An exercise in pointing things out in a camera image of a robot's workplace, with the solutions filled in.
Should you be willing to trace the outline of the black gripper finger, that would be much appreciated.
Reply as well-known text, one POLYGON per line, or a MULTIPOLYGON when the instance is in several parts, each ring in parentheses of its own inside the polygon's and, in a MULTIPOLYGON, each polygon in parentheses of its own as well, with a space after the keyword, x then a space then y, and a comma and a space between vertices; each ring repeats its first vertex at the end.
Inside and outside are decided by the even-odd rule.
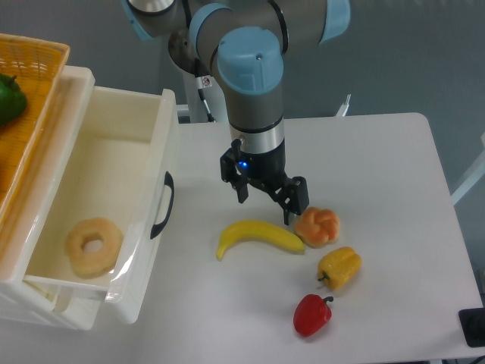
POLYGON ((232 149, 228 149, 220 158, 221 180, 229 183, 236 192, 239 203, 244 203, 249 196, 248 179, 239 173, 237 161, 232 149))
POLYGON ((307 181, 304 177, 285 177, 274 200, 283 210, 283 223, 290 225, 295 215, 301 215, 309 205, 307 181))

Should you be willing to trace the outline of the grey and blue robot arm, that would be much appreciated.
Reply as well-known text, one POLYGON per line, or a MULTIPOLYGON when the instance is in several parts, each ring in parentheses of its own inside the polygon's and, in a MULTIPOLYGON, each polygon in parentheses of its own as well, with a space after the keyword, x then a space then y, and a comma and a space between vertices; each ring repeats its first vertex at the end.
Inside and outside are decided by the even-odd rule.
POLYGON ((125 1, 143 39, 186 30, 196 59, 224 94, 231 146, 221 156, 221 178, 247 199, 265 192, 285 222, 309 204, 305 178, 285 172, 283 72, 285 55, 342 35, 348 1, 267 1, 235 11, 213 1, 125 1))

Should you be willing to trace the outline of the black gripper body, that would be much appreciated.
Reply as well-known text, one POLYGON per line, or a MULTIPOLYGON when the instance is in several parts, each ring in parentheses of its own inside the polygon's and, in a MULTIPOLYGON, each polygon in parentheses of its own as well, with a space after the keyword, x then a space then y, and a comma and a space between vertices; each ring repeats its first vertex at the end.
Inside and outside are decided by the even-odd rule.
POLYGON ((281 187, 283 179, 287 177, 285 141, 276 149, 261 154, 242 151, 240 139, 235 139, 230 149, 236 157, 239 173, 248 179, 248 184, 270 197, 275 197, 275 191, 281 187))

